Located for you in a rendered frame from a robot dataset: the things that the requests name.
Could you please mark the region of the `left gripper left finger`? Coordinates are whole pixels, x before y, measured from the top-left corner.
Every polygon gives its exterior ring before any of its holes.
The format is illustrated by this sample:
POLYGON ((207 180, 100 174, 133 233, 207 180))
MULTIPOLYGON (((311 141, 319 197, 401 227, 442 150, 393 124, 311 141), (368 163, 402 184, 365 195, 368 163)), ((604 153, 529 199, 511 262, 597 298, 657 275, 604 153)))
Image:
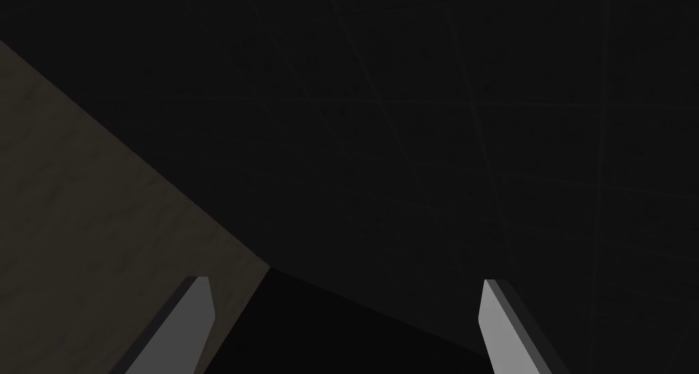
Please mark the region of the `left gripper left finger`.
POLYGON ((195 374, 215 317, 209 278, 187 276, 109 374, 195 374))

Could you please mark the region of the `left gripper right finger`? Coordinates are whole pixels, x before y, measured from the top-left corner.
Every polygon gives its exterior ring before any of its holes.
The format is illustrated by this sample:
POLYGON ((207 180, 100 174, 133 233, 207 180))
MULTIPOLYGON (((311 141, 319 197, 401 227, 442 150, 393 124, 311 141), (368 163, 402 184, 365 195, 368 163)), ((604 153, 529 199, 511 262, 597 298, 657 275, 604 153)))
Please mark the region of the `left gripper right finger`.
POLYGON ((483 282, 478 323, 494 374, 571 374, 506 280, 483 282))

